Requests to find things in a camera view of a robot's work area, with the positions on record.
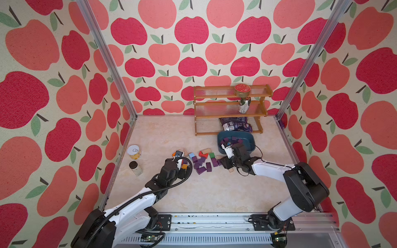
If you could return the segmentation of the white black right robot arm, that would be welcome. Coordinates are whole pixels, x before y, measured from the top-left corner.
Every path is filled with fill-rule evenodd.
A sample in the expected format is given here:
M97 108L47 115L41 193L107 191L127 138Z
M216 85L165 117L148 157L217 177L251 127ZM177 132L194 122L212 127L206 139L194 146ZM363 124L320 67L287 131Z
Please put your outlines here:
M282 165L251 157L242 143L221 143L226 156L220 162L226 169L236 168L246 176L265 176L286 184L290 196L272 207L264 219L269 229L278 231L301 212L311 212L329 196L329 189L305 162Z

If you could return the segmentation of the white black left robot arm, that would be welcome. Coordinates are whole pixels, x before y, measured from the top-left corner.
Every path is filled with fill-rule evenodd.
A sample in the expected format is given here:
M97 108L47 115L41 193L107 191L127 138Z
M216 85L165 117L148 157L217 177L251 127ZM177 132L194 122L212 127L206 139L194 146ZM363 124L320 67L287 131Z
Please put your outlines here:
M166 159L156 174L139 193L121 205L102 211L93 210L71 242L72 248L113 248L130 233L146 232L158 222L153 205L164 198L169 189L183 184L190 177L193 165L176 151Z

